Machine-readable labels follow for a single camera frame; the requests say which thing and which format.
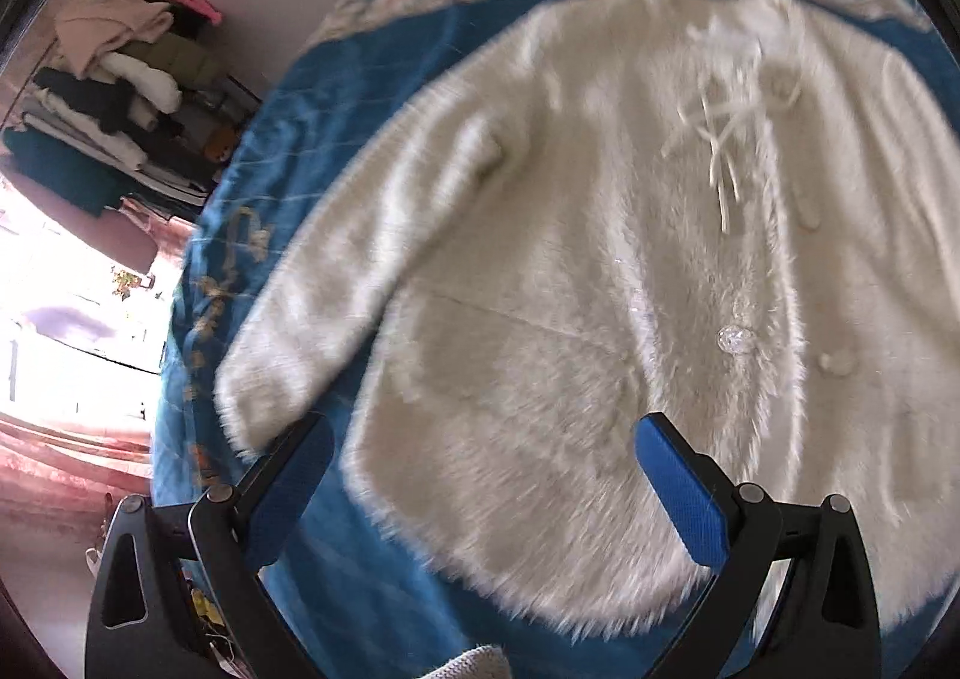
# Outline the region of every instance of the coat sleeve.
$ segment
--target coat sleeve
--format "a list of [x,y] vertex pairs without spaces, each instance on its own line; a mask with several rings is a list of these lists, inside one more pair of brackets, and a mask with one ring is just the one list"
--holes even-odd
[[416,95],[301,225],[216,375],[217,410],[241,452],[304,415],[480,179],[520,149],[523,130],[507,119],[522,118],[527,91],[516,49],[502,45]]

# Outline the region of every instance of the blue blanket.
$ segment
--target blue blanket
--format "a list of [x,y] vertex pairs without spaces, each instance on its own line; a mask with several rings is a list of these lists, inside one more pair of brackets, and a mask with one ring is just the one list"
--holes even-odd
[[[244,135],[188,248],[155,429],[158,504],[195,500],[206,483],[243,473],[211,401],[213,374],[320,195],[415,91],[541,1],[454,5],[325,43],[294,64]],[[938,35],[892,20],[853,23],[909,57],[960,131],[960,71]],[[313,407],[331,423],[338,449],[367,357],[365,345]],[[518,679],[637,677],[685,613],[611,641],[571,642],[511,620],[385,540],[344,493],[336,458],[265,584],[330,679],[418,676],[477,644],[501,644]],[[885,635],[885,676],[897,676],[916,653],[941,603]],[[744,639],[730,666],[748,655]]]

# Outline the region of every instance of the beige sweater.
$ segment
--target beige sweater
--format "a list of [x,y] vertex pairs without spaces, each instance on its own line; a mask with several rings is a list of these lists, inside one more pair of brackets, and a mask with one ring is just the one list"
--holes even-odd
[[654,621],[703,576],[632,456],[660,410],[733,481],[847,495],[889,625],[960,564],[958,201],[918,76],[822,11],[545,5],[302,225],[224,427],[263,447],[386,308],[344,474],[436,567],[560,628]]

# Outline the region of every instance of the dark green garment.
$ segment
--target dark green garment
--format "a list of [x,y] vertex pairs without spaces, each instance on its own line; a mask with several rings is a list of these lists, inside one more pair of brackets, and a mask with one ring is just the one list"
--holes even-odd
[[172,32],[162,35],[156,43],[133,40],[120,53],[170,73],[184,88],[210,88],[227,71],[202,45]]
[[3,141],[19,173],[93,216],[104,208],[119,209],[121,198],[140,188],[119,170],[33,127],[5,130]]

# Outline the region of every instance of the coat pocket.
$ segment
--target coat pocket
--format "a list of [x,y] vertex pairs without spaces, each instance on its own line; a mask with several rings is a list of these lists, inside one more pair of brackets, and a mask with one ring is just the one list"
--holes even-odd
[[560,468],[594,474],[632,456],[638,401],[624,356],[422,284],[403,294],[390,349],[405,401]]

